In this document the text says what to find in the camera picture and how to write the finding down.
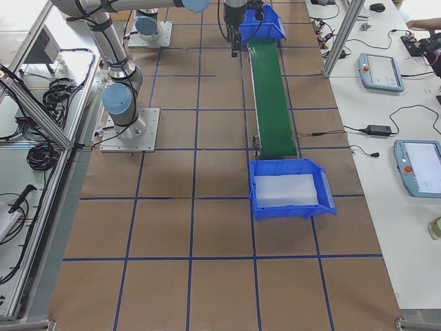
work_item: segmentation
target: white workbench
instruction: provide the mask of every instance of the white workbench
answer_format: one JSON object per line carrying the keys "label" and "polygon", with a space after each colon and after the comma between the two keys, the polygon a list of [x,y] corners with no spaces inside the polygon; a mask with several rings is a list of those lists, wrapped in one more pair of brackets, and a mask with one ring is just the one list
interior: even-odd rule
{"label": "white workbench", "polygon": [[[337,1],[340,15],[327,21],[336,32],[346,13],[346,7]],[[378,1],[367,0],[365,7],[369,8],[375,2]],[[357,21],[349,39],[361,39],[370,45],[385,47],[389,44],[388,31],[407,29],[392,2],[385,0],[383,3],[386,10],[371,12],[371,18],[366,22]],[[330,17],[336,12],[335,6],[315,6],[309,1],[307,5],[312,17]],[[361,32],[362,23],[368,23],[372,28]],[[357,41],[347,43],[352,54],[337,62],[330,78],[344,125],[353,128],[386,125],[395,132],[389,115],[399,107],[415,104],[425,105],[441,114],[441,106],[435,98],[441,94],[441,79],[434,74],[405,79],[405,90],[401,93],[367,90],[361,83],[356,64],[361,52],[394,56],[402,74],[431,71],[421,58],[409,57],[399,39],[403,34],[391,33],[392,44],[388,50],[369,48]],[[349,133],[348,140],[369,153],[380,153],[378,159],[362,153],[355,153],[353,157],[400,308],[441,309],[441,240],[434,241],[427,231],[428,223],[441,216],[441,200],[411,197],[402,184],[393,155],[396,139],[441,141],[441,136],[431,127],[434,113],[424,108],[401,110],[393,118],[400,127],[400,134],[395,137],[385,139]]]}

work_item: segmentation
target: wire bundle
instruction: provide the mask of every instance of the wire bundle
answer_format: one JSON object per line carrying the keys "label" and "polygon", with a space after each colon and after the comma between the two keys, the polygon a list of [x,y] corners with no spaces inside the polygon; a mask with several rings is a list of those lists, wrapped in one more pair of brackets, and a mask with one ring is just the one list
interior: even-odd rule
{"label": "wire bundle", "polygon": [[43,105],[61,128],[65,127],[68,119],[68,105],[75,85],[75,81],[70,78],[55,79],[49,83],[48,91],[43,94]]}
{"label": "wire bundle", "polygon": [[46,171],[57,164],[60,151],[49,141],[43,141],[29,150],[26,162],[36,171]]}

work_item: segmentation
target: power adapter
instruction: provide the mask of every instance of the power adapter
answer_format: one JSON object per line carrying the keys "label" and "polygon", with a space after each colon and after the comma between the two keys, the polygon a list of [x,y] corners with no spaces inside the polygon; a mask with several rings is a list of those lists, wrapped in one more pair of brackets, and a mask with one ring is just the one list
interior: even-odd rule
{"label": "power adapter", "polygon": [[313,5],[335,5],[336,4],[336,0],[311,0],[311,3]]}
{"label": "power adapter", "polygon": [[392,134],[390,126],[375,126],[372,124],[368,125],[365,129],[360,129],[359,131],[371,136],[388,137]]}
{"label": "power adapter", "polygon": [[[340,56],[338,57],[339,59],[344,59],[345,57],[347,57],[347,53],[345,50],[342,50],[340,53]],[[322,58],[323,59],[327,59],[329,56],[329,51],[322,53]]]}

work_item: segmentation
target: blue storage bin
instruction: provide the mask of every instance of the blue storage bin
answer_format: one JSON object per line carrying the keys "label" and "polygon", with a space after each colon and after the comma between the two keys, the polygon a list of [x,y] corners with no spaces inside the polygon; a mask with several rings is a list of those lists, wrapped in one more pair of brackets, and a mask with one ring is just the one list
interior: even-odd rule
{"label": "blue storage bin", "polygon": [[240,25],[239,30],[242,33],[243,43],[247,43],[254,33],[257,33],[254,38],[257,39],[268,39],[274,38],[276,41],[282,38],[286,40],[287,35],[285,34],[285,29],[283,28],[282,20],[274,11],[274,9],[269,5],[263,5],[264,15],[262,25],[259,27],[260,21],[254,17],[253,10],[247,10],[245,13],[245,20]]}
{"label": "blue storage bin", "polygon": [[[254,218],[257,220],[273,217],[309,218],[326,212],[337,215],[325,169],[311,159],[250,161],[249,173],[251,183],[250,199],[252,200]],[[256,196],[256,180],[254,177],[280,176],[286,174],[312,174],[314,186],[317,191],[318,204],[259,207]]]}

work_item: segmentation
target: metal bracket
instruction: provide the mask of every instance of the metal bracket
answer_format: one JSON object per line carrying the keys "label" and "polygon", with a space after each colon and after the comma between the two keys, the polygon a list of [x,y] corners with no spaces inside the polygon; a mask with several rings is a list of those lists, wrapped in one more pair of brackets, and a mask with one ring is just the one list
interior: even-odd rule
{"label": "metal bracket", "polygon": [[440,324],[429,323],[413,323],[404,319],[397,319],[395,321],[397,331],[414,330],[414,331],[440,331]]}
{"label": "metal bracket", "polygon": [[132,34],[128,43],[129,48],[168,48],[170,47],[170,41],[172,40],[172,28],[173,22],[158,22],[162,29],[163,34],[158,39],[145,40],[142,39],[139,34]]}
{"label": "metal bracket", "polygon": [[253,136],[253,150],[254,150],[254,156],[259,157],[260,156],[260,137],[259,136]]}
{"label": "metal bracket", "polygon": [[[101,152],[154,152],[156,145],[156,135],[158,133],[159,108],[138,109],[141,116],[147,124],[144,134],[139,138],[121,139],[115,137],[113,130],[106,131],[101,143]],[[113,120],[109,117],[106,126],[113,126]]]}
{"label": "metal bracket", "polygon": [[0,331],[55,331],[56,326],[56,322],[47,320],[38,323],[2,325],[0,326]]}

